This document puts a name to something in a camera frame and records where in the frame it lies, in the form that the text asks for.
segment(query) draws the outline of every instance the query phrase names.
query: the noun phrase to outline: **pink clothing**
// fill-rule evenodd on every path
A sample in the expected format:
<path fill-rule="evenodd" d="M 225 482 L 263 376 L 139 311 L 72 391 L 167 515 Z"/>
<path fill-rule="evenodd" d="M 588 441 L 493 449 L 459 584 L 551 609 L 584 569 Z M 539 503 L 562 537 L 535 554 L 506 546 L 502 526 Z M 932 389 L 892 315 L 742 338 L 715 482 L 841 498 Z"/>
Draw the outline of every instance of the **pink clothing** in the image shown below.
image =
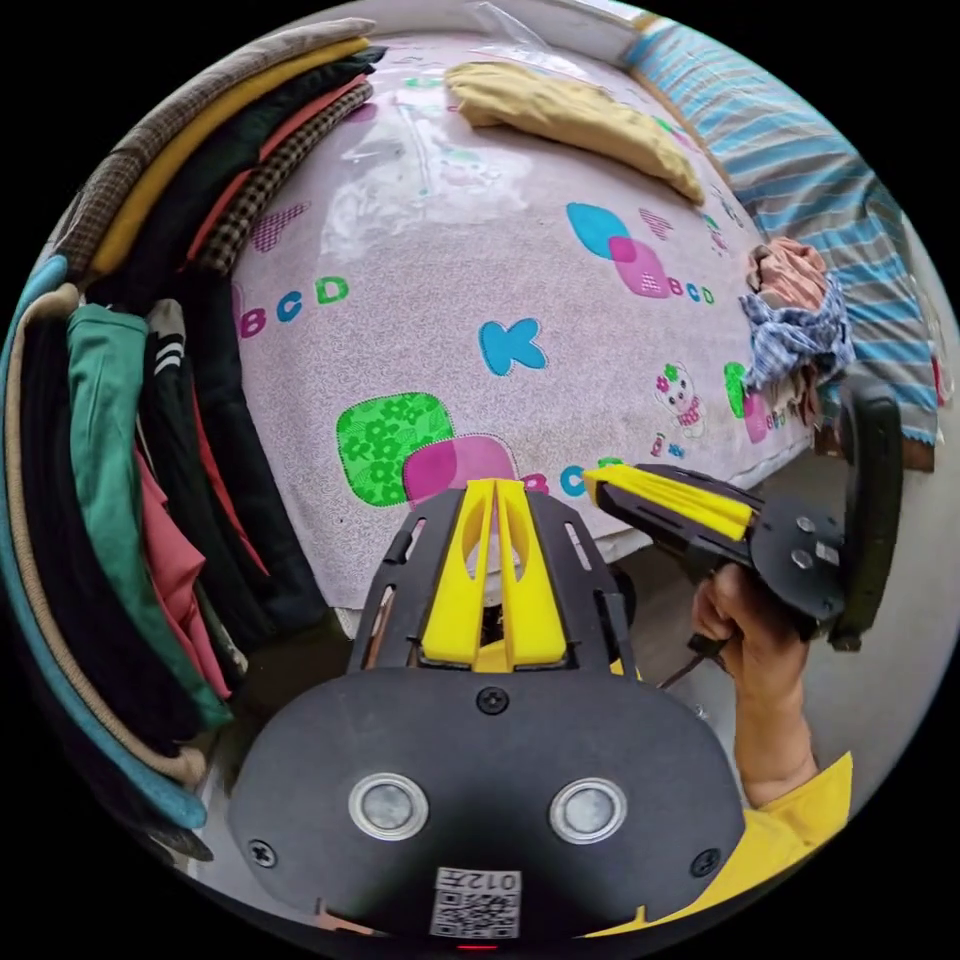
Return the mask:
<path fill-rule="evenodd" d="M 775 237 L 750 254 L 747 283 L 767 304 L 819 310 L 827 292 L 827 265 L 817 251 L 788 237 Z"/>
<path fill-rule="evenodd" d="M 170 629 L 217 696 L 230 696 L 220 664 L 200 614 L 193 585 L 203 569 L 203 556 L 190 544 L 167 513 L 167 495 L 136 451 L 143 490 L 143 544 L 153 588 Z"/>

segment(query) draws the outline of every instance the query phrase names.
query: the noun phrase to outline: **striped blanket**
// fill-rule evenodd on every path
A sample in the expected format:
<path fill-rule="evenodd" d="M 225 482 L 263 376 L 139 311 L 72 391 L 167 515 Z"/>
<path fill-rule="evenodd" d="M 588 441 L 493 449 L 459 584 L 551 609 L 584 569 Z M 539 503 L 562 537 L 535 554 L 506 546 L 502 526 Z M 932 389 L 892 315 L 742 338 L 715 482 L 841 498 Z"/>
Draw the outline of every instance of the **striped blanket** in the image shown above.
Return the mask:
<path fill-rule="evenodd" d="M 852 144 L 762 67 L 681 24 L 645 30 L 625 61 L 699 135 L 762 234 L 820 252 L 852 324 L 847 374 L 889 383 L 904 434 L 935 443 L 930 335 L 905 265 L 901 212 Z M 821 388 L 828 419 L 837 390 L 836 381 Z"/>

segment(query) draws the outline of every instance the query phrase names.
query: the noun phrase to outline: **plaid cloth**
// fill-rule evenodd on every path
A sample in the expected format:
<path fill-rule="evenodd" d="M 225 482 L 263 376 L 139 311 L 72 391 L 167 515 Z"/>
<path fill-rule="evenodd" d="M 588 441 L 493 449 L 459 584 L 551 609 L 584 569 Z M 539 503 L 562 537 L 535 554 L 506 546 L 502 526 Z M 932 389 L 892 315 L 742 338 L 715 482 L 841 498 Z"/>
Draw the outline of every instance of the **plaid cloth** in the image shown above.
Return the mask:
<path fill-rule="evenodd" d="M 231 88 L 277 64 L 367 36 L 372 20 L 352 17 L 311 23 L 262 37 L 208 67 L 148 113 L 94 170 L 73 215 L 54 243 L 70 265 L 68 277 L 82 277 L 110 224 L 141 174 L 163 148 L 201 111 Z"/>
<path fill-rule="evenodd" d="M 277 217 L 286 216 L 292 219 L 302 213 L 303 209 L 291 207 L 272 219 L 260 220 L 261 214 L 307 154 L 341 120 L 363 106 L 372 94 L 373 87 L 363 80 L 308 120 L 299 130 L 294 130 L 237 191 L 237 195 L 198 251 L 197 264 L 215 271 L 220 276 L 226 276 L 233 269 L 251 233 L 255 233 L 254 245 L 258 250 L 271 249 L 285 225 Z"/>
<path fill-rule="evenodd" d="M 843 288 L 827 275 L 827 292 L 814 313 L 802 307 L 774 310 L 755 293 L 740 298 L 750 323 L 753 364 L 743 375 L 746 390 L 779 384 L 795 370 L 812 363 L 821 381 L 854 359 Z"/>

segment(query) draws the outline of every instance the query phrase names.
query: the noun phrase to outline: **qr code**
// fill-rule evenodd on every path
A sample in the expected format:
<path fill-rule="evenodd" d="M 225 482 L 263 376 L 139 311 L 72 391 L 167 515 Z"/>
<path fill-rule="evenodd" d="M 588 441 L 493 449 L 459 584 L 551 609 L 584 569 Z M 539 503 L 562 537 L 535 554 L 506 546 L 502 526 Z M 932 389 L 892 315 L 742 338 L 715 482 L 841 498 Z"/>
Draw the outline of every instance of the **qr code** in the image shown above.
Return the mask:
<path fill-rule="evenodd" d="M 520 935 L 520 894 L 438 890 L 430 933 L 465 940 L 509 940 Z"/>

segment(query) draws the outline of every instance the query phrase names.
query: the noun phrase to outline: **black handle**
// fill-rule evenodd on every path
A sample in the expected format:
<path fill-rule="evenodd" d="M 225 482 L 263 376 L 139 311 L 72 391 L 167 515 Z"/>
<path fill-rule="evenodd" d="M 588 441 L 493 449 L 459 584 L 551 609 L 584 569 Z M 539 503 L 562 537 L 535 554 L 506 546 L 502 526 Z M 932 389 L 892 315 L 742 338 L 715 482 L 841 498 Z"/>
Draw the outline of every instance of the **black handle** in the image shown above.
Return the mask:
<path fill-rule="evenodd" d="M 840 397 L 840 446 L 850 467 L 840 551 L 846 603 L 830 641 L 856 648 L 873 626 L 893 562 L 903 499 L 903 440 L 900 408 L 886 384 L 850 381 Z"/>

